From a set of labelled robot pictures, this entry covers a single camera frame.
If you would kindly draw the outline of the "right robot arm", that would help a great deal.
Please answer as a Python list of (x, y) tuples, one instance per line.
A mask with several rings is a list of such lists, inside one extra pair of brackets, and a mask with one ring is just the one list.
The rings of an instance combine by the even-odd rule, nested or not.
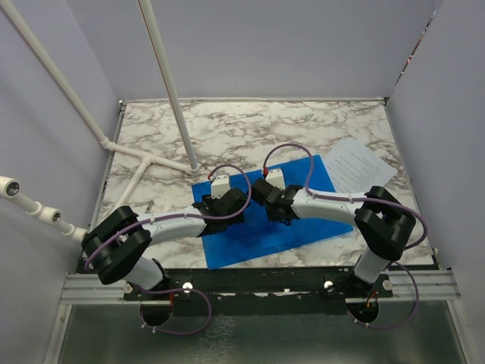
[(356, 227), (367, 248), (345, 282), (347, 291), (358, 297), (371, 292), (381, 272), (401, 259), (416, 225), (411, 211), (383, 187), (344, 196), (299, 185), (282, 190), (259, 178), (251, 194), (252, 200), (265, 208), (269, 221), (290, 225), (298, 219), (319, 218)]

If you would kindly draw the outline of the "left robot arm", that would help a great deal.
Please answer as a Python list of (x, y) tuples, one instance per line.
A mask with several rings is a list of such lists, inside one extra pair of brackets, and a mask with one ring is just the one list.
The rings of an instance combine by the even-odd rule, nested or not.
[(156, 243), (219, 234), (244, 222), (250, 197), (231, 188), (220, 198), (204, 196), (178, 212), (158, 215), (138, 215), (121, 206), (83, 238), (85, 267), (91, 267), (104, 285), (126, 281), (159, 299), (170, 286), (169, 277), (157, 259), (144, 258), (143, 253)]

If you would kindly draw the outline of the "blue clip file folder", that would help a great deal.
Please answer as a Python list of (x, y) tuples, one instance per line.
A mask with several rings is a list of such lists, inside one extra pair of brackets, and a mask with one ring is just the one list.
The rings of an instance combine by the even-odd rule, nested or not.
[[(336, 192), (330, 176), (319, 155), (313, 155), (314, 171), (310, 188)], [(309, 157), (275, 165), (281, 168), (287, 184), (303, 185), (310, 167)], [(210, 195), (210, 183), (192, 185), (195, 202)], [(288, 249), (334, 238), (354, 230), (350, 224), (317, 218), (293, 220), (286, 226), (271, 222), (264, 207), (251, 202), (244, 211), (245, 221), (232, 224), (224, 232), (202, 237), (206, 264), (209, 269), (223, 268), (246, 260), (283, 252)]]

